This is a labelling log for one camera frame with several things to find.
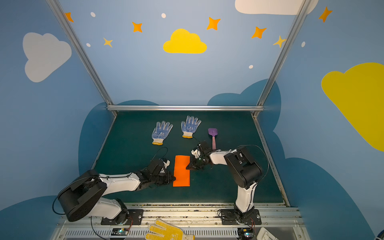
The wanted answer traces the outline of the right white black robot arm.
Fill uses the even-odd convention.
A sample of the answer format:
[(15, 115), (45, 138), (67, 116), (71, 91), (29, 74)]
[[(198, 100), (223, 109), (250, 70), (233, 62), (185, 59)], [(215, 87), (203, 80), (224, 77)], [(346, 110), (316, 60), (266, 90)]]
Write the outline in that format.
[(263, 179), (263, 170), (246, 146), (234, 150), (214, 150), (201, 142), (191, 151), (187, 170), (203, 170), (206, 165), (228, 166), (238, 186), (234, 208), (218, 210), (223, 225), (261, 225), (261, 215), (254, 205), (256, 187)]

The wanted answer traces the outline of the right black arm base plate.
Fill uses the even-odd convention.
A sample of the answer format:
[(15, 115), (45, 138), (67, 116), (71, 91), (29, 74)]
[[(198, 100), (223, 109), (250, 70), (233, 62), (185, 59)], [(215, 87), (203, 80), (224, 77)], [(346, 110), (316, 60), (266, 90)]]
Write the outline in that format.
[(246, 213), (235, 209), (220, 209), (218, 217), (222, 220), (222, 225), (261, 225), (262, 220), (259, 210), (252, 208)]

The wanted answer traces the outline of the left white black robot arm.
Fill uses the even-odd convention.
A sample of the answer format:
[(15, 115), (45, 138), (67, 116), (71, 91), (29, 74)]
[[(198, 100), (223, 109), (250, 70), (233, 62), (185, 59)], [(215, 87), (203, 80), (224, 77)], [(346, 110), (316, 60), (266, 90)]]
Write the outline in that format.
[(132, 216), (122, 200), (106, 199), (105, 196), (169, 185), (176, 180), (168, 170), (169, 165), (170, 161), (162, 158), (151, 160), (142, 170), (122, 175), (88, 170), (64, 188), (57, 199), (69, 222), (84, 217), (100, 217), (102, 225), (138, 225), (141, 220)]

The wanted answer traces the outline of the orange square paper sheet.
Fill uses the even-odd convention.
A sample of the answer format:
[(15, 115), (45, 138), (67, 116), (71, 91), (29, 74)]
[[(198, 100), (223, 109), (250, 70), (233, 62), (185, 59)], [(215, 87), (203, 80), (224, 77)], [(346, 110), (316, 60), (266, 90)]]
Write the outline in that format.
[(175, 157), (174, 177), (176, 180), (173, 182), (173, 187), (190, 186), (190, 170), (187, 170), (189, 163), (189, 156), (179, 155)]

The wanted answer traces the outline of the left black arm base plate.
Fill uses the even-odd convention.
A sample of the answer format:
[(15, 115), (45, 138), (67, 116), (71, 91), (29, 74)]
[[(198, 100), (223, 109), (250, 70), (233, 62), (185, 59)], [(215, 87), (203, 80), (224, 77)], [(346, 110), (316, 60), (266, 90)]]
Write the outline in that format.
[(101, 225), (131, 226), (141, 225), (144, 211), (142, 209), (123, 209), (115, 218), (102, 218)]

